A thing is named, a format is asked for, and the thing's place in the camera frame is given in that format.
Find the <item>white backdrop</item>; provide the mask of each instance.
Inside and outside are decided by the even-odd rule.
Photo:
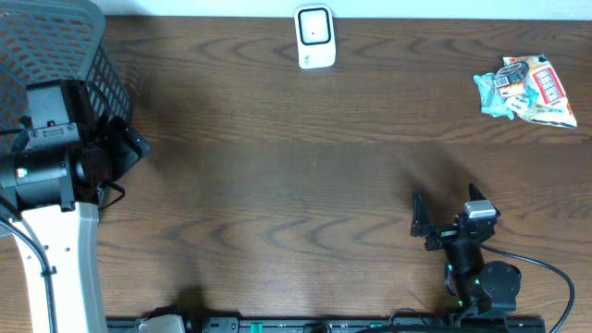
[[[325,4],[336,18],[592,19],[592,0],[93,0],[107,15],[291,17]]]

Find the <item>chip bag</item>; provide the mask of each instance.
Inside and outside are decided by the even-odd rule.
[[[577,123],[567,95],[547,58],[544,55],[503,58],[504,66],[520,61],[529,65],[528,86],[525,93],[506,99],[506,107],[532,123],[575,129]]]

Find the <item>wooden table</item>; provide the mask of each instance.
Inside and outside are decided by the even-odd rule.
[[[337,19],[334,67],[298,68],[293,21],[109,18],[105,41],[152,154],[99,227],[108,315],[180,300],[242,315],[388,315],[454,306],[443,252],[409,236],[412,192],[451,221],[475,182],[501,210],[487,244],[568,273],[564,332],[592,325],[592,22]],[[480,112],[474,74],[545,53],[578,129]],[[485,253],[487,260],[503,259]],[[0,331],[29,332],[12,240]],[[523,272],[518,313],[550,328],[568,290]]]

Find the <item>logo on white device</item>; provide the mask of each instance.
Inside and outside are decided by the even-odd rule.
[[[301,68],[324,68],[335,63],[337,53],[333,16],[327,6],[304,6],[294,14]]]

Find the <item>laundry basket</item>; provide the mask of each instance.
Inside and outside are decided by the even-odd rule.
[[[95,120],[109,112],[130,123],[130,96],[109,61],[104,32],[105,16],[89,0],[0,0],[0,130],[24,129],[27,85],[60,79],[92,82],[105,94],[108,107],[89,88]],[[0,154],[22,149],[20,139],[0,136]],[[7,216],[4,207],[0,215]]]

